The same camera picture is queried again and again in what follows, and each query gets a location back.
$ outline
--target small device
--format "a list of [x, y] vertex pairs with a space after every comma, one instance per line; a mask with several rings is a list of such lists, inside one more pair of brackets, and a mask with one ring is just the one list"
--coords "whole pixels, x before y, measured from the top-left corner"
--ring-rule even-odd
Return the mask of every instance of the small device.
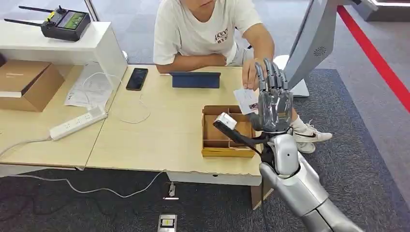
[[161, 214], [158, 232], [176, 232], [176, 214]]
[[169, 184], [168, 191], [164, 193], [164, 197], [162, 199], [167, 200], [167, 201], [169, 201], [169, 200], [171, 200], [171, 201], [179, 200], [179, 197], [175, 196], [175, 192], [176, 192], [175, 184], [173, 182], [171, 182]]
[[170, 72], [174, 88], [219, 88], [220, 72]]
[[147, 74], [148, 69], [135, 68], [125, 88], [127, 90], [140, 91], [142, 89], [142, 86], [144, 85]]
[[78, 41], [91, 20], [86, 12], [67, 10], [59, 6], [55, 10], [18, 6], [20, 9], [50, 13], [43, 23], [32, 23], [5, 18], [4, 21], [41, 27], [45, 37]]
[[234, 130], [235, 126], [236, 126], [236, 121], [235, 119], [233, 119], [231, 116], [229, 116], [229, 114], [227, 113], [222, 113], [220, 114], [217, 119], [215, 119], [215, 122], [217, 124], [223, 124], [224, 126], [226, 126], [227, 128]]

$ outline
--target black smartphone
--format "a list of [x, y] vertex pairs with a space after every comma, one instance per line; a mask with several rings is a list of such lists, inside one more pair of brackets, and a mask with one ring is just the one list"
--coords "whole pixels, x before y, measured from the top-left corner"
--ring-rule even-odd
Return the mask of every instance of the black smartphone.
[[135, 68], [125, 88], [127, 90], [140, 91], [142, 89], [142, 86], [144, 85], [144, 81], [147, 74], [148, 69]]

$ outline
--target cardboard compartment tray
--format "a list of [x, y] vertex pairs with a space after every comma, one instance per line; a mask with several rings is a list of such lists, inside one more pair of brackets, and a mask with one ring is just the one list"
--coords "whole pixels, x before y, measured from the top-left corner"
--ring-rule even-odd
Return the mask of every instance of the cardboard compartment tray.
[[237, 131], [244, 136], [255, 137], [252, 124], [237, 105], [206, 105], [202, 112], [202, 156], [252, 158], [255, 155], [252, 149], [244, 144], [235, 143], [213, 125], [218, 115], [225, 112], [237, 121]]

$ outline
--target speaker grille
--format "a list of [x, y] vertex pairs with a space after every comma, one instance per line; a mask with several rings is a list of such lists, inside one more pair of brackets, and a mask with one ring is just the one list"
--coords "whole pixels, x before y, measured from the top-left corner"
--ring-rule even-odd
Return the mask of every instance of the speaker grille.
[[323, 56], [323, 55], [326, 53], [326, 51], [327, 51], [326, 47], [320, 46], [320, 47], [318, 47], [318, 48], [315, 49], [315, 51], [313, 52], [313, 54], [314, 54], [316, 57], [320, 57], [320, 56]]

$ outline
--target printed text on t-shirt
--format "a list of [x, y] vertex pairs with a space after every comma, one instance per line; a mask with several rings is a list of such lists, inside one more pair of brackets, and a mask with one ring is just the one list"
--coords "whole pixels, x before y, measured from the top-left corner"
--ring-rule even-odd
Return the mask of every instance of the printed text on t-shirt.
[[225, 41], [225, 40], [227, 40], [228, 39], [228, 29], [225, 29], [225, 30], [223, 30], [223, 31], [220, 31], [220, 32], [218, 32], [216, 35], [215, 35], [215, 42], [217, 42], [217, 43], [221, 43], [221, 42], [223, 42], [223, 41]]

